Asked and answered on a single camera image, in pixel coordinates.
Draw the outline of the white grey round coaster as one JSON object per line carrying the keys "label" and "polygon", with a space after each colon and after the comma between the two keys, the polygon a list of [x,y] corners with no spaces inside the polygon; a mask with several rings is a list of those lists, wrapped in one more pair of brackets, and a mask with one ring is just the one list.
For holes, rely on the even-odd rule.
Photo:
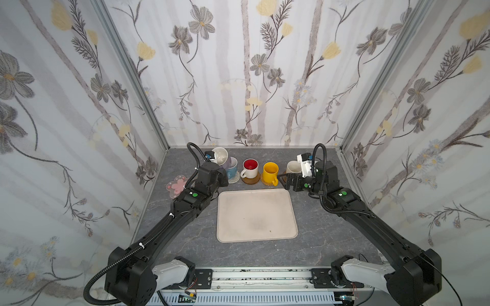
{"label": "white grey round coaster", "polygon": [[231,177],[231,178],[229,178],[229,179],[228,179],[228,183],[229,183],[229,184],[235,184],[235,183],[237,183],[237,182],[238,182],[240,179],[241,179],[241,175],[240,175],[240,173],[239,173],[239,172],[237,172],[235,176],[233,176],[233,177]]}

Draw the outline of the light blue mug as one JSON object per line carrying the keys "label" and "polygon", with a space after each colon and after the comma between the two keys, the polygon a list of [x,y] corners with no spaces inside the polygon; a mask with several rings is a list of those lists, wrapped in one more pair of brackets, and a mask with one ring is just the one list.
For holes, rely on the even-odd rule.
{"label": "light blue mug", "polygon": [[228,162],[227,175],[229,179],[236,175],[238,162],[235,157],[229,157],[227,162]]}

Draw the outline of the white grey small mug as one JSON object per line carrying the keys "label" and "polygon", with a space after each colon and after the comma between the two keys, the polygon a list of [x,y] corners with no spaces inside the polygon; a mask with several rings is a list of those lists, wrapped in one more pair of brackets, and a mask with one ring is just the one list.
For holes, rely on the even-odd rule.
{"label": "white grey small mug", "polygon": [[218,166],[223,169],[228,169],[231,165],[231,157],[228,154],[228,151],[223,147],[215,147],[212,152],[214,153],[214,158],[211,159],[213,163],[216,163]]}

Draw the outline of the yellow mug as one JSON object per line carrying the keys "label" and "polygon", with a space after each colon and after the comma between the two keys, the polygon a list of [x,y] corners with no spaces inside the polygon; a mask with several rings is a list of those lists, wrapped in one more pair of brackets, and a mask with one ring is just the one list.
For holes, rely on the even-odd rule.
{"label": "yellow mug", "polygon": [[272,182],[273,178],[278,179],[279,166],[276,163],[268,162],[263,167],[262,177],[266,182]]}

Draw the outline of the woven rattan round coaster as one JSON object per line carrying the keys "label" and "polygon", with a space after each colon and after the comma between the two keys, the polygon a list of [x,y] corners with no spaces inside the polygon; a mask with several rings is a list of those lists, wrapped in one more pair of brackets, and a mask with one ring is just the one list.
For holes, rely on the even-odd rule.
{"label": "woven rattan round coaster", "polygon": [[263,177],[261,177],[260,180],[266,186],[278,186],[279,184],[279,180],[277,178],[273,178],[272,182],[266,182]]}

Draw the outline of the brown round wooden coaster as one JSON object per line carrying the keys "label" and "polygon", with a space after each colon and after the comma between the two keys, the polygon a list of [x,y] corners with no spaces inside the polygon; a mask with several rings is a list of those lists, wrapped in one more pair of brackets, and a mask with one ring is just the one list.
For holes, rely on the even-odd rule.
{"label": "brown round wooden coaster", "polygon": [[243,177],[241,180],[247,185],[254,185],[260,181],[260,173],[255,178]]}

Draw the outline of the red inside white mug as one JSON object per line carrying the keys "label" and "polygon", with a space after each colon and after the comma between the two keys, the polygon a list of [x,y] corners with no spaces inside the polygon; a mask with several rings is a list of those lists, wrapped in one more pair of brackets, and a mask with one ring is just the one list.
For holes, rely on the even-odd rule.
{"label": "red inside white mug", "polygon": [[259,163],[256,159],[246,159],[243,164],[243,170],[241,172],[242,179],[254,179],[259,172]]}

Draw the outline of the pink flower shaped coaster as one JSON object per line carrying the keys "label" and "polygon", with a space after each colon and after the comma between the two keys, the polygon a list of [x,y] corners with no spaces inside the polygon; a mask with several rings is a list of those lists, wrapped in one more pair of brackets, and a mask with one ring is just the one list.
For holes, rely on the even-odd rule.
{"label": "pink flower shaped coaster", "polygon": [[171,199],[177,198],[186,188],[187,178],[183,175],[178,175],[173,181],[167,183],[166,190],[169,192]]}

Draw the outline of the glossy dark brown round coaster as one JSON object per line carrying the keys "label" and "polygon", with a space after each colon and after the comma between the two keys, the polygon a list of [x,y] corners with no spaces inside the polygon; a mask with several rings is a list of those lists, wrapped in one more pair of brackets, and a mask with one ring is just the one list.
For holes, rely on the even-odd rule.
{"label": "glossy dark brown round coaster", "polygon": [[283,173],[283,174],[281,174],[281,175],[278,176],[278,179],[281,182],[281,184],[283,185],[283,187],[285,187],[287,185],[288,174],[287,173]]}

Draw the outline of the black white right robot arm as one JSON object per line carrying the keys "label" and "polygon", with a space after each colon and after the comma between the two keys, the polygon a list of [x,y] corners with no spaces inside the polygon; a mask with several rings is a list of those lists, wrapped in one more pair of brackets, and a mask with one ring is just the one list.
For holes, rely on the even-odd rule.
{"label": "black white right robot arm", "polygon": [[384,256],[377,265],[343,256],[330,265],[333,286],[362,283],[382,290],[399,305],[422,305],[442,290],[442,259],[432,249],[413,244],[374,214],[361,197],[338,179],[338,169],[326,162],[309,176],[284,173],[278,180],[286,190],[306,191],[319,200],[322,208],[357,228]]}

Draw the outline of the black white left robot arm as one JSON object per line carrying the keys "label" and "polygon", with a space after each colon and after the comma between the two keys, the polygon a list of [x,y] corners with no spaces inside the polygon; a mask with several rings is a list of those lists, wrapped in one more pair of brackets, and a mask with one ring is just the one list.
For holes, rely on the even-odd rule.
{"label": "black white left robot arm", "polygon": [[156,226],[126,249],[112,251],[104,289],[114,299],[107,302],[146,305],[156,291],[157,278],[152,272],[156,258],[209,206],[218,189],[227,186],[226,170],[212,162],[202,164],[194,183],[173,200],[170,211]]}

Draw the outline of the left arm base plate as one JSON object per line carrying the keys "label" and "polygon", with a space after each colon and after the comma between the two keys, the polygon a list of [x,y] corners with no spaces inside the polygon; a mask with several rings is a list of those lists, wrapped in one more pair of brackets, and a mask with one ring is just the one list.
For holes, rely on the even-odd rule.
{"label": "left arm base plate", "polygon": [[211,289],[212,280],[212,269],[193,269],[186,276],[184,288],[185,290]]}

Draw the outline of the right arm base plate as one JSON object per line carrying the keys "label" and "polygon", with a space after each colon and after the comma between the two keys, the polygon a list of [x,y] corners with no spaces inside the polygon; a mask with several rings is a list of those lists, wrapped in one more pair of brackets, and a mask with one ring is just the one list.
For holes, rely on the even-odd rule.
{"label": "right arm base plate", "polygon": [[364,288],[362,283],[348,283],[341,280],[339,284],[335,284],[331,278],[330,268],[316,268],[311,269],[310,283],[314,285],[315,289],[354,289]]}

